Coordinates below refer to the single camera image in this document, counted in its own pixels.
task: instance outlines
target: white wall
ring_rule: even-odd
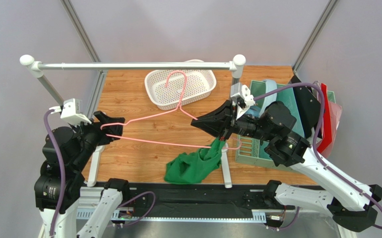
[[[330,160],[382,186],[382,1],[340,1],[299,76],[326,83],[343,106]],[[382,237],[382,231],[370,228],[359,237]]]
[[[34,183],[44,161],[43,114],[57,103],[20,65],[31,54],[43,62],[91,61],[59,1],[0,1],[0,237],[37,237],[42,221]],[[65,98],[89,100],[97,74],[45,73]],[[64,125],[51,116],[51,126]]]
[[[102,61],[292,65],[328,0],[72,0]]]

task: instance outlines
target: green cloth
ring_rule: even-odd
[[[200,148],[189,155],[182,153],[166,164],[165,181],[173,184],[201,183],[220,167],[222,148],[226,141],[216,138],[209,148]]]

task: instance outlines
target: table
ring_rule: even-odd
[[[126,120],[162,112],[154,105],[144,87],[144,78],[150,70],[109,71],[100,98],[98,110],[111,117]],[[210,96],[183,106],[195,117],[202,116],[221,106],[229,98],[231,72],[214,71],[217,85]],[[293,76],[290,66],[245,66],[241,82],[250,86],[251,80],[273,79],[286,84]],[[180,111],[132,122],[124,127],[124,136],[170,143],[208,145],[214,139],[204,131],[190,126],[191,119]],[[228,140],[236,147],[235,140]],[[98,181],[109,178],[126,179],[130,182],[164,182],[166,163],[183,152],[196,148],[149,144],[130,140],[118,140],[106,146],[101,155]],[[280,180],[289,184],[315,184],[302,174],[239,164],[235,162],[235,151],[228,151],[229,167],[234,184],[266,184],[269,180]],[[90,162],[83,174],[88,177]],[[223,183],[222,170],[213,171],[203,183]]]

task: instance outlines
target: gray floor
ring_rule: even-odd
[[[286,217],[289,222],[293,214]],[[85,220],[78,220],[80,229]],[[262,224],[142,221],[124,229],[107,228],[103,238],[340,238],[336,223],[320,214],[303,213],[288,230],[273,232]]]

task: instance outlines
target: green plastic bin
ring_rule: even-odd
[[[285,86],[284,84],[278,84],[278,88]],[[251,94],[256,97],[266,92],[266,85],[262,81],[252,80],[250,84]],[[331,102],[336,102],[335,93],[332,91],[327,92],[327,98]],[[292,88],[286,89],[280,93],[278,93],[276,97],[277,101],[282,101],[291,111],[291,114],[297,118],[297,122],[295,123],[294,128],[292,130],[301,136],[304,136],[304,132],[302,129],[301,119],[299,117],[297,104],[294,97],[294,91]],[[261,107],[263,104],[263,99],[256,101],[257,106]],[[269,158],[268,154],[263,150],[263,148],[267,145],[267,142],[264,145],[260,145],[260,141],[244,136],[238,135],[238,139],[241,140],[242,146],[237,150],[235,155],[235,161],[241,164],[247,165],[255,165],[265,168],[272,168],[283,171],[294,171],[291,168],[285,167],[283,165],[275,166],[272,159]]]

